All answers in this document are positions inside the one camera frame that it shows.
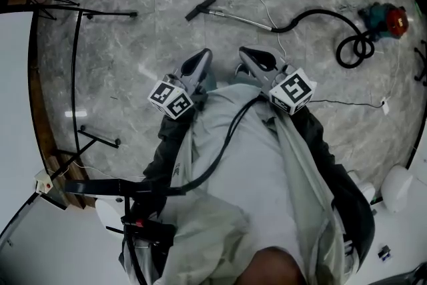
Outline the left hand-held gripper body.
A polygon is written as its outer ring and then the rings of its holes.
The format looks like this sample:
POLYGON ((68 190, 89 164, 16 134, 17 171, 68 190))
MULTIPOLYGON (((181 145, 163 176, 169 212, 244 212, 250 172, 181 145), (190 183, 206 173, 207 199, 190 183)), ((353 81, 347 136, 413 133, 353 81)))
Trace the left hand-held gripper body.
POLYGON ((167 74, 158 80, 148 95, 148 101, 162 114, 177 119, 190 109, 202 110, 208 91, 216 88, 212 70, 200 75, 167 74))

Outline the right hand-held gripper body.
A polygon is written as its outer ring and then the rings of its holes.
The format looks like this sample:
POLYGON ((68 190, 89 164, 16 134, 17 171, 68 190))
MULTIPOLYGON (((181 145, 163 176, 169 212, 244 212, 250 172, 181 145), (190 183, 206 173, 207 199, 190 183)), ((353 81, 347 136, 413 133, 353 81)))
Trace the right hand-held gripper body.
POLYGON ((264 77, 262 93, 270 103, 288 115, 294 115, 312 99, 317 83, 308 78, 302 68, 284 65, 267 79, 264 77))

